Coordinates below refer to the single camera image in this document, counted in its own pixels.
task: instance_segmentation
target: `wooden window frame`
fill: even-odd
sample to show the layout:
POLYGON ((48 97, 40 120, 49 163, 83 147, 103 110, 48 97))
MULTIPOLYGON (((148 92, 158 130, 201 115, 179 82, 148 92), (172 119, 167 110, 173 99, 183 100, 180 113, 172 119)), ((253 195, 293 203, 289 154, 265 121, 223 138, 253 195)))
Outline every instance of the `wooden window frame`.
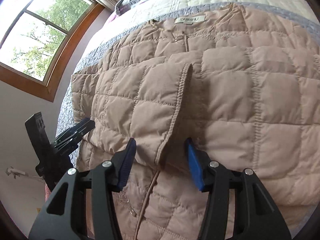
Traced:
MULTIPOLYGON (((105 7, 103 5, 93 2, 81 15, 73 27, 68 31, 68 35, 65 36, 62 43, 58 47, 50 62, 43 81, 15 70, 14 68, 2 62, 0 62, 0 80, 28 94, 53 102, 60 84, 60 80, 73 52, 75 51, 85 32, 98 17, 98 15, 104 10, 104 8, 105 7)), ((6 35, 9 34, 17 20, 24 12, 25 9, 22 10, 19 15, 17 15, 6 35)))

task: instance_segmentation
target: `window sill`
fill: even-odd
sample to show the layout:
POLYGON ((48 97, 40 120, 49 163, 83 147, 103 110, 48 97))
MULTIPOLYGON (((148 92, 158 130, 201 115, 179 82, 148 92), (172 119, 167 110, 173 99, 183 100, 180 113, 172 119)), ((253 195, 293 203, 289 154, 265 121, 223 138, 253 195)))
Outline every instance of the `window sill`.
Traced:
POLYGON ((80 24, 76 25, 76 29, 72 35, 63 41, 51 62, 51 66, 49 66, 49 69, 52 69, 52 71, 51 73, 47 73, 44 78, 44 82, 36 80, 24 73, 15 71, 1 62, 0 80, 28 94, 53 102, 60 80, 73 52, 85 32, 103 9, 104 6, 101 4, 95 4, 84 18, 81 19, 80 24))

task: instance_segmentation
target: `white quilt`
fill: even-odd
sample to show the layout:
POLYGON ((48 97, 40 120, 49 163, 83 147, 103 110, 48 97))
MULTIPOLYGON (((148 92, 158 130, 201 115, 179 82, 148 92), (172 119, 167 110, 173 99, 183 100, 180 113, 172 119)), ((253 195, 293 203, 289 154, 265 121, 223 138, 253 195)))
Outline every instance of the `white quilt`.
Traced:
POLYGON ((250 2, 279 7, 319 23, 305 0, 149 0, 106 24, 90 40, 83 57, 117 35, 148 20, 179 9, 217 2, 250 2))

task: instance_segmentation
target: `sky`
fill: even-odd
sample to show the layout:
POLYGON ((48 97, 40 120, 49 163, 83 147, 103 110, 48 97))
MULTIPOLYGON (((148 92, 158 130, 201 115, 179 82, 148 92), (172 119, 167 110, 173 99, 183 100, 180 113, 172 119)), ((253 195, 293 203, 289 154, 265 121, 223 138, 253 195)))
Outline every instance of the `sky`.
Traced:
MULTIPOLYGON (((31 0, 4 0, 0 4, 0 41, 14 19, 30 1, 31 0)), ((32 12, 36 12, 39 9, 48 9, 54 2, 55 0, 34 0, 27 9, 32 12)), ((42 21, 24 13, 13 27, 0 49, 1 62, 21 72, 26 69, 26 66, 18 63, 11 63, 11 60, 14 58, 14 47, 16 47, 17 50, 21 49, 23 51, 28 51, 28 49, 33 46, 41 46, 39 42, 21 35, 30 32, 34 27, 33 24, 38 26, 39 32, 43 32, 45 28, 50 28, 45 26, 42 21)))

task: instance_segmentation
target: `window frame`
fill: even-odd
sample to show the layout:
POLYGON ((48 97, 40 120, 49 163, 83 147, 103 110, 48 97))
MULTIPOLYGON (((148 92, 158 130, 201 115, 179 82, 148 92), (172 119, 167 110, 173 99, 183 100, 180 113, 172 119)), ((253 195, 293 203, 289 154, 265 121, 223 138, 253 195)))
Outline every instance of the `window frame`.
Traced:
POLYGON ((0 62, 0 80, 28 94, 53 102, 64 70, 74 50, 76 49, 85 32, 88 30, 89 26, 93 23, 93 21, 98 17, 98 15, 103 11, 105 7, 95 0, 89 0, 92 2, 92 4, 80 16, 80 18, 75 22, 71 29, 69 31, 66 31, 61 27, 55 25, 54 23, 48 21, 47 19, 44 19, 43 17, 27 10, 28 6, 33 1, 34 0, 31 0, 12 22, 0 42, 0 48, 4 44, 4 41, 8 37, 17 21, 24 13, 28 13, 29 15, 41 21, 44 21, 56 30, 63 32, 66 36, 55 52, 50 65, 48 66, 43 81, 33 78, 18 70, 15 70, 14 68, 4 64, 3 62, 0 62))

